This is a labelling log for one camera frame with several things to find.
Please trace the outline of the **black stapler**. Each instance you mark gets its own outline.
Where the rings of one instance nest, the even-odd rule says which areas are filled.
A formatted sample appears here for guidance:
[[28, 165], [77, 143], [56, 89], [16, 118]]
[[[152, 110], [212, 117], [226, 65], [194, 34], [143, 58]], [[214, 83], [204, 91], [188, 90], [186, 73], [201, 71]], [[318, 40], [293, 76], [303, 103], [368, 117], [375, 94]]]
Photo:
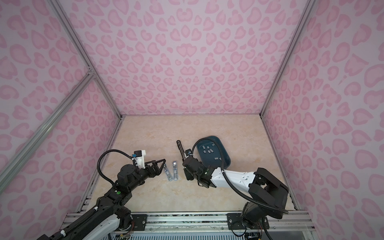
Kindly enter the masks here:
[[182, 143], [181, 143], [180, 140], [177, 140], [177, 146], [178, 146], [178, 149], [179, 149], [179, 151], [180, 151], [180, 153], [181, 153], [182, 161], [184, 162], [185, 159], [186, 159], [186, 153], [185, 153], [185, 151], [184, 151], [184, 148], [183, 148]]

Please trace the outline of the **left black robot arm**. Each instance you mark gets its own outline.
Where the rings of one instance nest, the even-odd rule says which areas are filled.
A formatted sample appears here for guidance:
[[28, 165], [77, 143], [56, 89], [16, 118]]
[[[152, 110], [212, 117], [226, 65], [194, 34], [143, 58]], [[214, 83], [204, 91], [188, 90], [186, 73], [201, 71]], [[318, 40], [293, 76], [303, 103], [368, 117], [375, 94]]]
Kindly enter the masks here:
[[43, 234], [40, 240], [82, 240], [92, 230], [99, 227], [108, 217], [118, 213], [132, 198], [135, 188], [143, 185], [148, 178], [154, 178], [162, 173], [165, 159], [145, 163], [143, 169], [133, 164], [124, 165], [118, 173], [118, 178], [112, 187], [97, 199], [96, 205], [79, 219], [58, 231], [50, 237]]

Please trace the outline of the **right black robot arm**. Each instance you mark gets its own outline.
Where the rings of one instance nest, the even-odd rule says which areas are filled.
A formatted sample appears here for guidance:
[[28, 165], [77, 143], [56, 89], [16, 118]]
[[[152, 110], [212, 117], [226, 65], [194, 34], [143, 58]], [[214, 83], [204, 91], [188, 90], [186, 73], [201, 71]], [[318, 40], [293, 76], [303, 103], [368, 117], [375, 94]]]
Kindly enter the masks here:
[[228, 171], [221, 167], [204, 166], [193, 156], [183, 161], [188, 180], [197, 180], [204, 188], [230, 188], [247, 202], [240, 214], [239, 225], [255, 229], [267, 216], [282, 219], [288, 214], [288, 187], [265, 168], [255, 172]]

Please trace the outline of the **light blue mini stapler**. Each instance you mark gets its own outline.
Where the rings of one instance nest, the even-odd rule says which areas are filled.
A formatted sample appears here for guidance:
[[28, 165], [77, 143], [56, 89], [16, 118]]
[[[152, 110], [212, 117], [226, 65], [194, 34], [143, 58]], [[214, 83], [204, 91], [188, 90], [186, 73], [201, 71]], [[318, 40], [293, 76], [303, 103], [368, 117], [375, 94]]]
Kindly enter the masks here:
[[173, 181], [174, 178], [173, 178], [173, 176], [172, 176], [171, 172], [169, 171], [169, 169], [168, 169], [166, 164], [164, 164], [163, 169], [164, 169], [164, 172], [165, 172], [165, 174], [167, 176], [168, 181]]
[[177, 162], [173, 162], [173, 172], [174, 172], [174, 181], [177, 181], [179, 179]]

